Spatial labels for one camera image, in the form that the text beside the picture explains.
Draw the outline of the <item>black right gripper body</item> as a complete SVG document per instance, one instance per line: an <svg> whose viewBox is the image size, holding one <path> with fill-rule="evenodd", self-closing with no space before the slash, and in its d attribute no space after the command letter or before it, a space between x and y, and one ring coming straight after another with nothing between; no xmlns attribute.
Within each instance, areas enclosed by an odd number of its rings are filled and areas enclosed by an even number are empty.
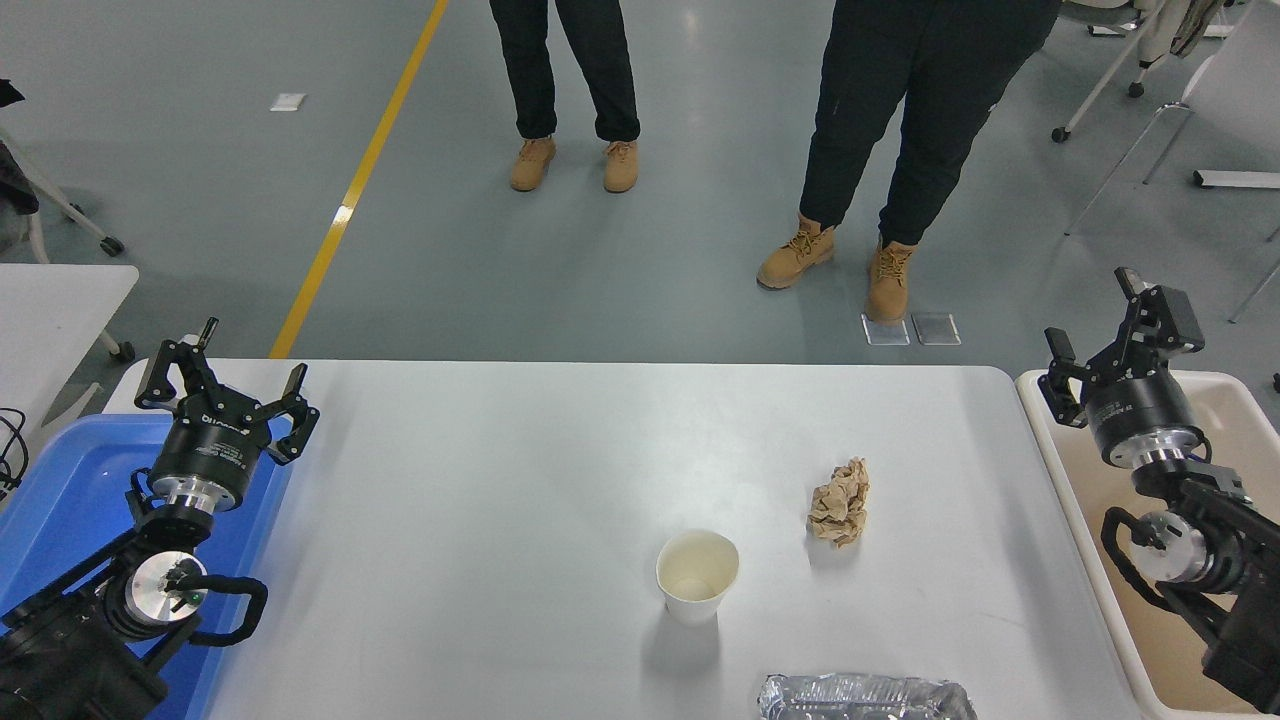
<svg viewBox="0 0 1280 720"><path fill-rule="evenodd" d="M1085 425L1105 462L1133 464L1152 448L1190 452L1203 445L1203 430L1167 363L1147 372L1116 370L1089 369L1083 377Z"/></svg>

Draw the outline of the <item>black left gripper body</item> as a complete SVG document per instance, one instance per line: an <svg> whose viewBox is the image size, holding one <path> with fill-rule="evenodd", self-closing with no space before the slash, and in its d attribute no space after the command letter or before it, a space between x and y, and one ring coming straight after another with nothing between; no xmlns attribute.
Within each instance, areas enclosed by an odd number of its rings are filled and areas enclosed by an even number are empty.
<svg viewBox="0 0 1280 720"><path fill-rule="evenodd" d="M195 479L218 486L221 497L243 497L271 433L265 421L243 427L239 418L215 414L201 402L180 404L150 469L151 492L168 495Z"/></svg>

